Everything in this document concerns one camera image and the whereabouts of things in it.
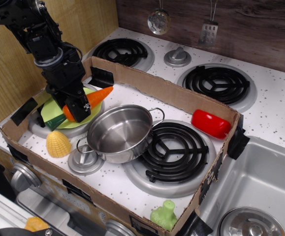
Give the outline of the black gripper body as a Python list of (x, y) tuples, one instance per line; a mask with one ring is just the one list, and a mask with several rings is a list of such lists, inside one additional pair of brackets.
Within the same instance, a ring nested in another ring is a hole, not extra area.
[(62, 108), (75, 103), (81, 107), (87, 104), (81, 79), (85, 69), (76, 48), (58, 48), (52, 59), (42, 61), (42, 75), (47, 81), (46, 91), (50, 92)]

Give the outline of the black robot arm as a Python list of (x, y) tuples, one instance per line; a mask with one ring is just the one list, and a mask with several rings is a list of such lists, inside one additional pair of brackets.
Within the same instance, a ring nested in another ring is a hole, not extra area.
[(42, 70), (46, 91), (75, 122), (91, 114), (84, 92), (82, 52), (62, 41), (62, 32), (41, 0), (0, 0), (0, 25), (6, 26)]

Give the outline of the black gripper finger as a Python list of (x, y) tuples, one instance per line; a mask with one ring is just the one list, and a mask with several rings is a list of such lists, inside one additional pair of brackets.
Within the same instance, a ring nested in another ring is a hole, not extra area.
[(74, 120), (78, 123), (85, 120), (91, 114), (90, 105), (86, 95), (81, 95), (80, 97), (71, 96), (66, 99), (65, 104)]

